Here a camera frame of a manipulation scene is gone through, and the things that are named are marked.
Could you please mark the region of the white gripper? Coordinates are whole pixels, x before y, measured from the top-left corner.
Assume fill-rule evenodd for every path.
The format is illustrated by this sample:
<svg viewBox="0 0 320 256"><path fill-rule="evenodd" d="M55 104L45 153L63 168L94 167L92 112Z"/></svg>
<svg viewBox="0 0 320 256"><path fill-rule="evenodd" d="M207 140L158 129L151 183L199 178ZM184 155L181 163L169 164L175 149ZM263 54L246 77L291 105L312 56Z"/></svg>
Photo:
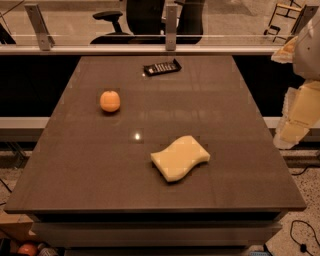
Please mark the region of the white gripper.
<svg viewBox="0 0 320 256"><path fill-rule="evenodd" d="M297 145L320 120L320 10L304 28L273 53L271 60L293 62L294 72L307 81L298 89L289 87L283 102L282 117L273 143L278 149Z"/></svg>

